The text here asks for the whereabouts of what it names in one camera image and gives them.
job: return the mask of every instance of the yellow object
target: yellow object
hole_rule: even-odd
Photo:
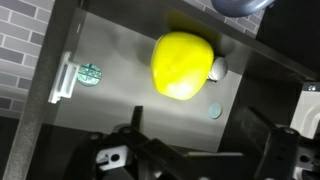
[[[158,40],[152,57],[152,78],[163,95],[179,100],[194,96],[205,83],[214,54],[204,39],[172,32]]]

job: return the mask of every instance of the brick wall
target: brick wall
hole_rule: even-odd
[[[210,0],[185,1],[252,38],[264,13],[227,18]],[[19,118],[23,111],[53,4],[53,0],[0,0],[0,116]]]

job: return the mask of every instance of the gray brick wall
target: gray brick wall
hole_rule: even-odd
[[[255,38],[264,11],[227,18],[210,0],[184,0]],[[0,0],[0,116],[19,118],[37,64],[54,0]]]

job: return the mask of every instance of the white bracket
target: white bracket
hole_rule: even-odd
[[[61,97],[71,98],[80,65],[70,62],[71,52],[63,53],[56,78],[51,89],[49,102],[56,104]]]

